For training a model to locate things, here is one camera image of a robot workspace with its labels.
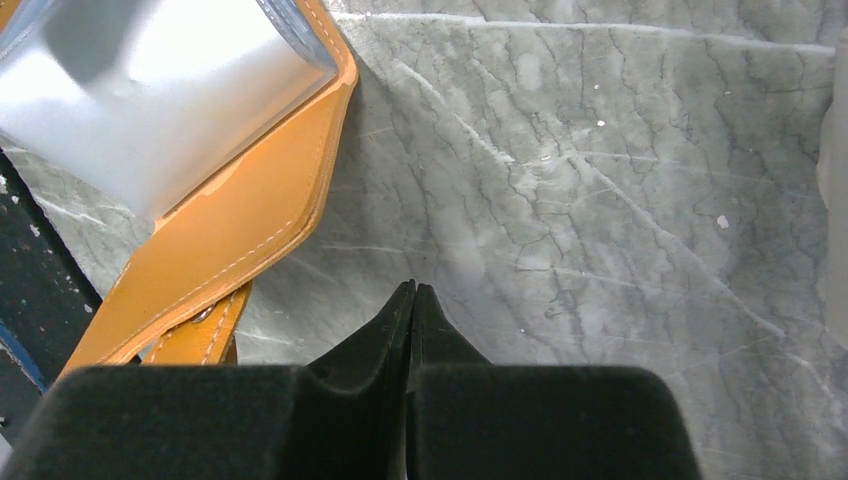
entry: stitching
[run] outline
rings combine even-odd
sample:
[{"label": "stitching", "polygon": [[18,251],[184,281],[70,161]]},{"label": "stitching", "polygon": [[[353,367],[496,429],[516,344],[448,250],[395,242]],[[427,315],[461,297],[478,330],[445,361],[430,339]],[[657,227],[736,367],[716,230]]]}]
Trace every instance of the stitching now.
[{"label": "stitching", "polygon": [[168,332],[167,335],[165,335],[165,338],[163,338],[162,341],[159,342],[159,345],[156,346],[156,350],[153,350],[153,353],[150,354],[150,360],[148,360],[147,363],[153,363],[153,360],[156,358],[156,354],[159,353],[160,350],[162,350],[162,347],[165,346],[165,342],[167,342],[168,339],[171,338],[174,335],[174,332],[176,331],[177,327],[174,327],[171,329],[170,332]]},{"label": "stitching", "polygon": [[227,315],[230,313],[230,307],[233,305],[233,301],[236,299],[236,293],[238,290],[233,292],[230,295],[230,301],[227,303],[226,308],[224,308],[224,313],[221,314],[221,320],[218,321],[218,327],[215,329],[215,333],[212,335],[212,342],[209,344],[209,348],[206,349],[206,355],[203,356],[203,360],[200,362],[201,365],[206,365],[206,362],[209,361],[209,356],[212,355],[212,347],[215,346],[215,342],[218,340],[218,335],[221,333],[221,329],[224,328],[224,321],[227,319]]},{"label": "stitching", "polygon": [[[304,1],[304,4],[306,5],[306,8],[309,10],[309,13],[311,13],[311,14],[312,14],[312,17],[313,17],[313,18],[315,18],[315,21],[316,21],[316,22],[318,22],[318,25],[321,27],[321,30],[323,30],[324,35],[326,35],[326,36],[327,36],[327,38],[330,40],[330,44],[333,46],[333,50],[335,50],[335,51],[336,51],[336,54],[339,56],[339,59],[340,59],[340,60],[343,60],[343,59],[344,59],[344,55],[342,55],[342,53],[339,51],[339,48],[338,48],[338,46],[336,45],[335,40],[333,40],[332,35],[330,35],[330,32],[328,32],[328,31],[327,31],[327,28],[324,26],[324,23],[323,23],[323,22],[321,22],[321,19],[320,19],[320,18],[318,18],[318,15],[316,15],[316,14],[315,14],[315,11],[312,9],[312,6],[310,5],[310,3],[311,3],[311,2],[310,2],[309,0],[305,0],[305,1]],[[233,268],[234,266],[238,265],[238,264],[239,264],[239,263],[241,263],[244,259],[246,259],[246,258],[247,258],[247,257],[249,257],[250,255],[252,255],[253,253],[255,253],[257,250],[259,250],[260,248],[262,248],[262,247],[264,247],[265,245],[267,245],[267,244],[268,244],[268,242],[270,242],[270,241],[274,240],[275,238],[277,238],[277,236],[278,236],[280,233],[282,233],[283,231],[285,231],[285,230],[286,230],[286,229],[287,229],[287,228],[288,228],[291,224],[292,224],[292,222],[291,222],[291,221],[290,221],[290,222],[288,222],[288,223],[286,223],[286,224],[285,224],[284,226],[282,226],[279,230],[277,230],[276,232],[274,232],[273,234],[271,234],[271,236],[269,236],[269,237],[268,237],[268,238],[266,238],[264,241],[262,241],[261,243],[259,243],[259,245],[256,245],[256,247],[254,247],[252,250],[250,250],[249,252],[245,253],[244,255],[242,255],[241,257],[239,257],[238,259],[234,260],[231,264],[227,265],[227,266],[226,266],[223,270],[221,270],[220,272],[216,273],[215,275],[213,275],[212,277],[210,277],[208,280],[206,280],[205,282],[201,283],[201,284],[200,284],[200,285],[198,285],[196,288],[194,288],[194,289],[193,289],[193,290],[191,290],[190,292],[188,292],[188,293],[186,293],[185,295],[183,295],[182,297],[180,297],[180,298],[179,298],[177,301],[175,301],[174,303],[172,303],[172,304],[168,305],[168,306],[167,306],[167,307],[165,307],[164,309],[162,309],[162,310],[160,310],[159,312],[157,312],[155,315],[153,315],[153,317],[150,319],[150,321],[145,322],[145,324],[144,324],[144,325],[142,325],[142,326],[141,326],[140,328],[138,328],[135,332],[133,332],[132,334],[130,334],[130,335],[129,335],[129,337],[130,337],[130,338],[131,338],[131,337],[135,337],[136,335],[138,335],[138,333],[139,333],[139,332],[141,332],[141,331],[142,331],[142,330],[144,330],[145,328],[149,327],[152,323],[154,323],[156,320],[158,320],[158,319],[159,319],[159,318],[160,318],[160,317],[161,317],[161,316],[162,316],[165,312],[167,312],[168,310],[170,310],[171,308],[173,308],[174,306],[176,306],[177,304],[179,304],[180,302],[182,302],[182,301],[183,301],[183,300],[185,300],[186,298],[190,297],[191,295],[193,295],[194,293],[196,293],[196,292],[197,292],[198,290],[200,290],[201,288],[205,287],[206,285],[209,285],[210,283],[212,283],[215,279],[217,279],[217,278],[218,278],[218,277],[220,277],[221,275],[223,275],[223,274],[227,273],[227,272],[228,272],[231,268]],[[124,267],[124,269],[126,270],[126,269],[127,269],[127,267],[129,267],[129,263],[128,263],[125,267]],[[123,275],[121,275],[121,277],[118,279],[118,282],[116,282],[116,283],[115,283],[115,285],[112,287],[112,289],[116,288],[116,287],[120,284],[120,280],[123,280]],[[103,362],[103,360],[105,360],[105,359],[109,358],[109,357],[110,357],[111,355],[113,355],[113,354],[115,353],[115,351],[117,351],[117,350],[118,350],[118,349],[113,349],[111,352],[107,353],[106,355],[103,355],[102,357],[100,357],[100,359],[99,359],[96,363],[102,363],[102,362]]]}]

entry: gray marble countertop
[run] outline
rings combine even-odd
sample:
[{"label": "gray marble countertop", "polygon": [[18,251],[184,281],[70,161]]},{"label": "gray marble countertop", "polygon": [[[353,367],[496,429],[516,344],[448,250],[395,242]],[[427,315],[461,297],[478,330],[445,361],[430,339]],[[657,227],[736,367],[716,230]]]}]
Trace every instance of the gray marble countertop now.
[{"label": "gray marble countertop", "polygon": [[[330,2],[361,83],[242,361],[308,362],[416,278],[496,363],[662,376],[706,478],[845,478],[814,174],[845,2],[695,3]],[[105,294],[149,226],[9,151]]]}]

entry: black object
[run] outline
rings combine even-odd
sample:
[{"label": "black object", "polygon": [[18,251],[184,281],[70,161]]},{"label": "black object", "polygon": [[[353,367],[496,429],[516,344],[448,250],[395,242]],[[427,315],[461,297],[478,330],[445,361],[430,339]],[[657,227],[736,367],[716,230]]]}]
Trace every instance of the black object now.
[{"label": "black object", "polygon": [[0,480],[403,478],[404,459],[420,480],[699,478],[658,377],[492,366],[410,281],[309,366],[76,373]]},{"label": "black object", "polygon": [[0,434],[14,444],[100,297],[0,154]]}]

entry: silver surface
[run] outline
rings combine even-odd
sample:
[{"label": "silver surface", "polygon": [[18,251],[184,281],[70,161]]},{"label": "silver surface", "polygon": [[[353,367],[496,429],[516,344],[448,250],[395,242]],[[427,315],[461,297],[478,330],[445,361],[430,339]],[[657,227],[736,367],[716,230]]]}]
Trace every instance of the silver surface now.
[{"label": "silver surface", "polygon": [[2,52],[0,132],[139,216],[165,214],[335,72],[254,0],[199,5],[53,3]]},{"label": "silver surface", "polygon": [[[259,278],[243,361],[307,362],[415,277],[497,363],[661,375],[706,478],[845,477],[815,182],[844,2],[330,6],[362,80],[324,218]],[[105,293],[145,227],[14,161]]]}]

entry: silver metallic object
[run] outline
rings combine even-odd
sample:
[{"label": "silver metallic object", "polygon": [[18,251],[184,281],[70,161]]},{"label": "silver metallic object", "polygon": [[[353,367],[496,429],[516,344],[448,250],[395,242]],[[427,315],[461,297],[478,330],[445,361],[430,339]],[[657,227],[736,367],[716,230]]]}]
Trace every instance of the silver metallic object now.
[{"label": "silver metallic object", "polygon": [[0,36],[0,133],[148,219],[336,73],[293,0],[28,0],[21,12]]}]

